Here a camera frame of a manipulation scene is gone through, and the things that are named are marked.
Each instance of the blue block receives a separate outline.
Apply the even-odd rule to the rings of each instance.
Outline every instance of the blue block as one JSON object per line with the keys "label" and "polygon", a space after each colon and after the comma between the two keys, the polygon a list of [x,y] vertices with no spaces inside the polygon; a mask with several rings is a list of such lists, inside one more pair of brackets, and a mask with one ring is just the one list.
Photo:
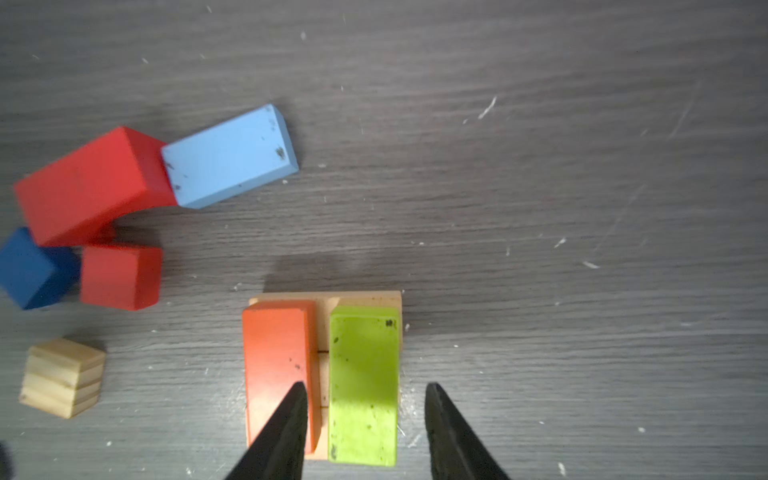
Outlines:
{"label": "blue block", "polygon": [[274,105],[240,115],[162,148],[179,205],[203,208],[299,171]]}
{"label": "blue block", "polygon": [[80,278],[80,259],[69,247],[38,247],[19,228],[0,250],[0,283],[24,310],[53,305]]}

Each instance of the lime green rectangular block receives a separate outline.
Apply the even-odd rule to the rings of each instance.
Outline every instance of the lime green rectangular block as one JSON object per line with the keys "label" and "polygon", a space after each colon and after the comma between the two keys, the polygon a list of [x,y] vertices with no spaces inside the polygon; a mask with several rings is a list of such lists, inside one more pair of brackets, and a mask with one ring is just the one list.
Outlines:
{"label": "lime green rectangular block", "polygon": [[338,306],[331,313],[331,462],[397,463],[400,321],[396,308]]}

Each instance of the wood grain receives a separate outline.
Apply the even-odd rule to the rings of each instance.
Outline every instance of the wood grain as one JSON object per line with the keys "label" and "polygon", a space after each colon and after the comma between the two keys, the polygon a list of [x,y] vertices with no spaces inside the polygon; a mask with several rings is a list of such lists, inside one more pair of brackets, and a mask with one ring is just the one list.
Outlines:
{"label": "wood grain", "polygon": [[[765,18],[747,0],[0,2],[1,235],[14,181],[118,124],[172,141],[274,102],[302,168],[121,219],[164,248],[148,310],[0,297],[19,478],[223,478],[245,448],[240,311],[297,290],[405,290],[409,324],[398,466],[306,478],[428,478],[429,381],[512,478],[767,477]],[[26,349],[58,336],[108,351],[99,403],[67,422],[16,402]]]}

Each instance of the dark blue cube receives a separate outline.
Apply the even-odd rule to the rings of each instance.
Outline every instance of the dark blue cube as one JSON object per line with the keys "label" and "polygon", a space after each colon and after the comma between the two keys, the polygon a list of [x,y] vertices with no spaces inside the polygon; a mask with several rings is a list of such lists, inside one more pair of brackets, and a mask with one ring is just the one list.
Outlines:
{"label": "dark blue cube", "polygon": [[80,278],[80,259],[69,247],[38,247],[19,228],[0,250],[0,283],[24,310],[53,305]]}

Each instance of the light blue block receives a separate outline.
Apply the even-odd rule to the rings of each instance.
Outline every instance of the light blue block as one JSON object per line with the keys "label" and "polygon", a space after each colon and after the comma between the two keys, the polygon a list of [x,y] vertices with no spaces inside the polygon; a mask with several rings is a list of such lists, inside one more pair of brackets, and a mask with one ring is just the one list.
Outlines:
{"label": "light blue block", "polygon": [[299,171],[285,119],[274,105],[162,148],[179,205],[203,208]]}

